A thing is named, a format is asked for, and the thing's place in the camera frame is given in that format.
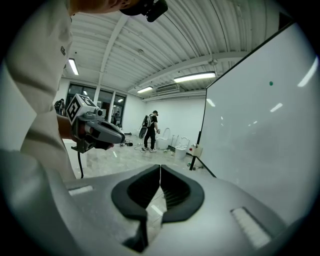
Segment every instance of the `white toilet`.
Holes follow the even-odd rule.
[[[163,136],[155,139],[155,147],[158,150],[166,150],[169,146],[170,129],[166,128]]]
[[[187,148],[190,140],[187,137],[182,137],[179,146],[175,147],[175,158],[183,159],[186,156]]]

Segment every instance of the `floor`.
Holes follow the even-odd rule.
[[[142,140],[135,135],[126,135],[125,138],[133,143],[133,146],[114,145],[108,150],[91,149],[86,153],[87,168],[83,168],[84,178],[99,177],[109,174],[116,174],[139,168],[149,164],[175,165],[188,170],[188,163],[192,157],[186,155],[184,159],[175,159],[175,153],[158,150],[151,153],[142,151]],[[74,174],[77,179],[81,177],[80,168],[75,168]]]
[[[188,163],[192,161],[192,157],[186,155],[184,159],[175,159],[175,153],[172,151],[164,152],[158,150],[151,153],[144,152],[140,145],[141,139],[135,135],[126,136],[127,140],[133,143],[133,146],[120,146],[116,144],[109,150],[91,149],[87,154],[87,168],[83,168],[85,178],[99,177],[109,174],[115,174],[133,170],[149,164],[174,165],[189,171]],[[79,168],[73,170],[77,179],[81,177]],[[200,175],[212,176],[205,169],[198,169]],[[161,188],[154,195],[149,206],[146,208],[148,213],[147,235],[148,241],[151,243],[161,230],[162,215],[167,210],[166,201]]]

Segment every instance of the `camera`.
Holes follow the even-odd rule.
[[[148,22],[154,22],[162,14],[168,10],[168,5],[165,0],[159,0],[154,3],[154,0],[141,0],[135,6],[120,10],[123,14],[128,16],[135,16],[142,14],[146,16]]]

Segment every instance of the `ceiling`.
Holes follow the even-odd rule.
[[[279,9],[268,0],[166,0],[168,11],[155,22],[121,12],[72,16],[74,58],[64,77],[138,94],[173,78],[215,71],[221,76],[278,31]],[[180,83],[203,90],[215,78]]]

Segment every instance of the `window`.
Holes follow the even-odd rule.
[[[65,101],[66,109],[69,106],[69,104],[70,104],[71,100],[73,99],[73,97],[75,96],[75,94],[87,96],[90,98],[90,100],[94,101],[95,93],[96,93],[96,88],[85,86],[85,85],[80,85],[80,84],[70,83],[69,91],[66,95],[66,101]]]
[[[111,123],[114,121],[116,125],[122,126],[122,120],[124,116],[124,107],[126,103],[126,97],[124,95],[116,94],[114,97]]]

